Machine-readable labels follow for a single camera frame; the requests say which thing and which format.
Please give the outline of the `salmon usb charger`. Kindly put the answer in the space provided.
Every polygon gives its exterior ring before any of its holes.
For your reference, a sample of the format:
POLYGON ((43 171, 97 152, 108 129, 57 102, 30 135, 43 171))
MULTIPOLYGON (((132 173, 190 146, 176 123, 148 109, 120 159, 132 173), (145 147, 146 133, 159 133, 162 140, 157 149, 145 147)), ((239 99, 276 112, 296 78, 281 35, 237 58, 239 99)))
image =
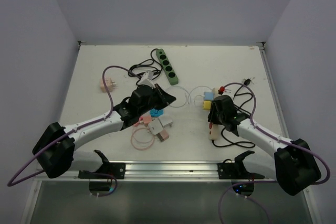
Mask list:
POLYGON ((148 126, 152 122, 152 117, 150 115, 144 115, 142 121, 145 126, 148 126))

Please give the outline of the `white cube usb charger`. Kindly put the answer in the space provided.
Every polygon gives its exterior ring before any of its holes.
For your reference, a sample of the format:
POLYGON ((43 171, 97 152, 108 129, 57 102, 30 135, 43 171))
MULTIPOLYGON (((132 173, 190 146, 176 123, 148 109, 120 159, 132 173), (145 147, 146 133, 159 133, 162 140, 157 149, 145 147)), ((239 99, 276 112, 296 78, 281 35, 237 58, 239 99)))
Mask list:
POLYGON ((159 134, 160 132, 163 131, 163 127, 162 127, 159 120, 151 121, 148 124, 148 128, 153 135, 157 135, 157 134, 159 134))

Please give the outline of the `cream power strip red sockets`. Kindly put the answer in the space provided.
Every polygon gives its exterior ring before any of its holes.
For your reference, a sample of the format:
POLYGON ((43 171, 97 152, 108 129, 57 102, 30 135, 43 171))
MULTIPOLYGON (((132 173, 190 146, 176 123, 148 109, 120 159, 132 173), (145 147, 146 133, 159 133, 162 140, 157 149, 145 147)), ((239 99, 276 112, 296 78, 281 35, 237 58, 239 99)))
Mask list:
MULTIPOLYGON (((218 93, 219 87, 215 87, 212 89, 212 92, 214 93, 214 98, 219 96, 218 93)), ((208 139, 211 141, 215 141, 219 138, 219 127, 217 124, 214 124, 212 122, 208 123, 209 126, 209 134, 208 134, 208 139)))

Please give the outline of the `green power strip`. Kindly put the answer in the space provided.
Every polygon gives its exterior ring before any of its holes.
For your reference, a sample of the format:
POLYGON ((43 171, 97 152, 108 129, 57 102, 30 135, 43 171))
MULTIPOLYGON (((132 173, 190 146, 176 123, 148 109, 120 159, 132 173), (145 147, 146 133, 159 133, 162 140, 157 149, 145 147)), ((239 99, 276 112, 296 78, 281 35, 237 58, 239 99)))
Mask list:
POLYGON ((167 77, 167 80, 171 86, 177 85, 179 83, 179 79, 168 59, 165 51, 163 49, 156 50, 156 56, 158 58, 159 63, 161 64, 163 71, 167 77))

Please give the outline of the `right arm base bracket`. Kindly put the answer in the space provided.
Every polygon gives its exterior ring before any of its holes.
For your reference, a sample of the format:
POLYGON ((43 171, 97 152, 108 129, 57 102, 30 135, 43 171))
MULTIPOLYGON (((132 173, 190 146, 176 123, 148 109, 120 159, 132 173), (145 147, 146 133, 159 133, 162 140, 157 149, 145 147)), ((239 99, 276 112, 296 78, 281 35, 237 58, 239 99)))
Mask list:
POLYGON ((258 173, 250 173, 246 170, 246 167, 243 164, 243 161, 249 155, 253 155, 254 151, 245 151, 242 154, 239 154, 232 161, 231 159, 226 159, 220 163, 217 163, 217 173, 219 179, 265 179, 264 175, 258 173))

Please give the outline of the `white plug adapter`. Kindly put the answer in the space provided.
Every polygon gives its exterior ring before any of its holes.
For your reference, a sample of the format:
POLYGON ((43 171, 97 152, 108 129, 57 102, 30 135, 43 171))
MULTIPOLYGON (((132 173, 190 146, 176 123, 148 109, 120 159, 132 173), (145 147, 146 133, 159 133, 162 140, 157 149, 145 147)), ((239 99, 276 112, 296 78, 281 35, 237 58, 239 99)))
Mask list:
POLYGON ((163 128, 166 128, 168 126, 172 127, 172 125, 173 125, 173 119, 169 115, 163 114, 163 115, 159 116, 158 119, 159 119, 163 128))

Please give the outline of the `light blue usb charger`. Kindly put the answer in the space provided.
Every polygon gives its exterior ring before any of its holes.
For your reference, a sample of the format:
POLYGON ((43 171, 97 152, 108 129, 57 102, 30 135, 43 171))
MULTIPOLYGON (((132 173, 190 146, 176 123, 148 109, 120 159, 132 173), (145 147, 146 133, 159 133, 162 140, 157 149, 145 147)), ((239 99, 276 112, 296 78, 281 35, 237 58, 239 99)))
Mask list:
POLYGON ((213 101, 215 94, 213 92, 204 92, 204 101, 213 101))

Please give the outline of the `yellow usb charger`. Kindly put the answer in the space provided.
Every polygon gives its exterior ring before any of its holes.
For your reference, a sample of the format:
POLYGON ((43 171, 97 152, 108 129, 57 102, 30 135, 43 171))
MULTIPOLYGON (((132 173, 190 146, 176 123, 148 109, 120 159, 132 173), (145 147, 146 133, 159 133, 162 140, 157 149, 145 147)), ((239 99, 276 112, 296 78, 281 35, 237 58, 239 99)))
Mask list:
POLYGON ((202 109, 209 111, 211 109, 211 106, 212 106, 212 101, 204 100, 202 104, 202 109))

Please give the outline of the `beige cube socket adapter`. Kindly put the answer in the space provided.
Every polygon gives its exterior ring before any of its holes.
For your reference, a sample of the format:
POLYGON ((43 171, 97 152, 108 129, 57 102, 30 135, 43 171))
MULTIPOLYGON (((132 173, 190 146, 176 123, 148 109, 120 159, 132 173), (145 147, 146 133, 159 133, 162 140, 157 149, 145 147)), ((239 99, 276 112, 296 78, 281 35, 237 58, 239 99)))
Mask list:
POLYGON ((112 92, 116 86, 117 84, 110 77, 100 79, 99 87, 101 92, 112 92))

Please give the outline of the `pink plug adapter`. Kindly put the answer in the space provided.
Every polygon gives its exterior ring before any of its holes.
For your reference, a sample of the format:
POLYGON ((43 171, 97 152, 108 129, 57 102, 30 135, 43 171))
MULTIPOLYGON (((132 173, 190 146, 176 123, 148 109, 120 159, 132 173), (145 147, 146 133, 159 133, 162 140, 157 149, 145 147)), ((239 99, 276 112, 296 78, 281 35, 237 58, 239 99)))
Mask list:
POLYGON ((138 121, 133 125, 134 127, 138 127, 139 125, 143 124, 143 116, 140 116, 138 121))

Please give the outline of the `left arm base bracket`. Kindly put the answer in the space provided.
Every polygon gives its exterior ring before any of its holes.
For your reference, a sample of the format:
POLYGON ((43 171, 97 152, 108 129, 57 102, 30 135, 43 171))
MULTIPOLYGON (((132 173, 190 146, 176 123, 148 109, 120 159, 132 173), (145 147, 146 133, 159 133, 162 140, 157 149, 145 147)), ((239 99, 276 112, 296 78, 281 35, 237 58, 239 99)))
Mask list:
POLYGON ((79 171, 80 179, 124 179, 125 163, 110 162, 99 150, 94 150, 90 160, 86 160, 94 168, 82 169, 79 171))

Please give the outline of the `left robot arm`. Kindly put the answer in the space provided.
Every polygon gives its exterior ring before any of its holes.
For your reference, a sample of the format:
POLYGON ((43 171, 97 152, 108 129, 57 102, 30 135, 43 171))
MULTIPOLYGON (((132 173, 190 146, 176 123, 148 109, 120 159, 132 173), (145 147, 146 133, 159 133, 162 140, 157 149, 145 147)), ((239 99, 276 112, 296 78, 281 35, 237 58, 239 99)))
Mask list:
POLYGON ((104 178, 112 170, 102 151, 81 153, 77 150, 101 136, 131 127, 151 109, 164 109, 174 101, 176 97, 158 84, 153 87, 140 85, 112 111, 91 121, 68 126, 58 122, 50 124, 33 148, 33 154, 48 178, 57 178, 69 170, 104 178))

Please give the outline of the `blue plug adapter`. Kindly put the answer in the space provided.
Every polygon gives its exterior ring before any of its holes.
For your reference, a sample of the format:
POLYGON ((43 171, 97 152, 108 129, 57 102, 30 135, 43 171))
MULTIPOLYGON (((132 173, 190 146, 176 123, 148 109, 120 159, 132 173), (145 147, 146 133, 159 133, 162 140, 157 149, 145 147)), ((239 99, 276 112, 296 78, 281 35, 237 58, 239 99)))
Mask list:
POLYGON ((163 115, 163 113, 164 113, 163 109, 161 109, 161 110, 151 109, 150 110, 150 116, 154 117, 154 118, 157 118, 157 117, 163 115))

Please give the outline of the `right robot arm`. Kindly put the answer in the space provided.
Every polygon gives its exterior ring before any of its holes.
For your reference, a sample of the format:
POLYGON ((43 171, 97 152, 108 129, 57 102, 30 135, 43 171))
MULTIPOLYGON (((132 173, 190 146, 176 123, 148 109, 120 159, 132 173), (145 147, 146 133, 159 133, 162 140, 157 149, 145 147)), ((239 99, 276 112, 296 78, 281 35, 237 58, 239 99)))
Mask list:
POLYGON ((289 195, 296 195, 321 178, 317 162, 306 141, 276 135, 260 126, 251 116, 237 112, 228 95, 217 96, 208 116, 209 123, 222 125, 227 131, 251 141, 267 153, 260 157, 245 151, 231 163, 218 163, 221 179, 273 179, 289 195))

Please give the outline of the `beige dual usb charger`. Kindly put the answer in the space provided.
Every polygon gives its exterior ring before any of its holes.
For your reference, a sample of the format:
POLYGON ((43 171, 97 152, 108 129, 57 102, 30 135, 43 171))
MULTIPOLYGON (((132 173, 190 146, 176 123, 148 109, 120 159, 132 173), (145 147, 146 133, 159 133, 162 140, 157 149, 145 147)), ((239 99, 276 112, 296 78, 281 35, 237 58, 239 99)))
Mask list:
POLYGON ((166 141, 170 136, 169 133, 166 130, 162 130, 156 135, 160 142, 166 141))

